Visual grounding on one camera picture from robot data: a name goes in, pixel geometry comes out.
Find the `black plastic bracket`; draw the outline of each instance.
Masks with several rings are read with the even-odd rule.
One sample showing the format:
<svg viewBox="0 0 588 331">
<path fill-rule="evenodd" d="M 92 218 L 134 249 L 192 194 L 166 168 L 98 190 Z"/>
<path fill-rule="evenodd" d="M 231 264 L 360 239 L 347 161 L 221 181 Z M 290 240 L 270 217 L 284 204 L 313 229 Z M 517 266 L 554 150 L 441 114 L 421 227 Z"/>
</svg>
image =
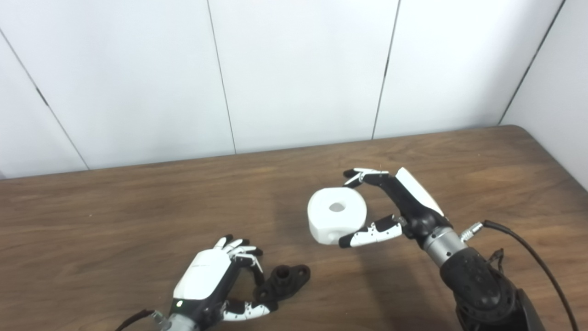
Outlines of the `black plastic bracket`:
<svg viewBox="0 0 588 331">
<path fill-rule="evenodd" d="M 299 266 L 277 266 L 269 278 L 253 290 L 253 297 L 259 303 L 281 301 L 292 297 L 310 279 L 310 268 Z"/>
</svg>

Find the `wood grain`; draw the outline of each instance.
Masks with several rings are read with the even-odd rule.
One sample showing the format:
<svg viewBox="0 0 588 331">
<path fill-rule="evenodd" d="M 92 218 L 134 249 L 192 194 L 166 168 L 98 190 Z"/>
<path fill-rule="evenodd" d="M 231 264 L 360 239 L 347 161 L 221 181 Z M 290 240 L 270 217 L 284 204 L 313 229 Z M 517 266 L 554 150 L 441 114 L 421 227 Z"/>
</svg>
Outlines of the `wood grain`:
<svg viewBox="0 0 588 331">
<path fill-rule="evenodd" d="M 514 126 L 416 135 L 0 181 L 0 319 L 5 330 L 114 330 L 143 308 L 167 312 L 194 255 L 226 233 L 265 251 L 268 272 L 307 264 L 310 282 L 280 309 L 215 330 L 459 330 L 438 269 L 405 238 L 342 250 L 317 244 L 306 204 L 352 167 L 407 167 L 458 231 L 491 219 L 526 238 L 588 326 L 588 194 Z M 359 187 L 371 219 L 395 210 Z M 507 275 L 548 330 L 569 328 L 547 277 L 514 240 L 483 230 L 485 256 L 504 247 Z M 251 298 L 243 273 L 233 294 Z M 153 329 L 141 321 L 129 330 Z"/>
</svg>

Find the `robotic hand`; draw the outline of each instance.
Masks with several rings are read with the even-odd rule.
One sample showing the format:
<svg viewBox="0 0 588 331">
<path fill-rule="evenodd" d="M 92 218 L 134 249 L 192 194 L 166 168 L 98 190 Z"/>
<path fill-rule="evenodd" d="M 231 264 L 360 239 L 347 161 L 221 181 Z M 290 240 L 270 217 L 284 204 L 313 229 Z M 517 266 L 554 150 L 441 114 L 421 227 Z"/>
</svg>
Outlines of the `robotic hand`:
<svg viewBox="0 0 588 331">
<path fill-rule="evenodd" d="M 341 248 L 376 243 L 404 234 L 415 239 L 439 266 L 441 279 L 453 291 L 463 330 L 544 331 L 524 291 L 517 289 L 502 270 L 494 269 L 491 261 L 486 261 L 465 243 L 483 226 L 496 229 L 499 224 L 490 221 L 476 223 L 458 236 L 435 200 L 404 168 L 395 176 L 388 171 L 365 168 L 354 168 L 343 175 L 349 178 L 343 185 L 345 187 L 355 188 L 362 183 L 379 186 L 398 207 L 400 217 L 386 216 L 341 237 Z"/>
<path fill-rule="evenodd" d="M 173 290 L 169 319 L 154 316 L 162 331 L 204 331 L 221 320 L 254 319 L 278 309 L 276 302 L 227 299 L 241 268 L 251 269 L 257 286 L 264 282 L 257 260 L 263 252 L 247 239 L 232 239 L 229 234 L 196 255 Z"/>
</svg>

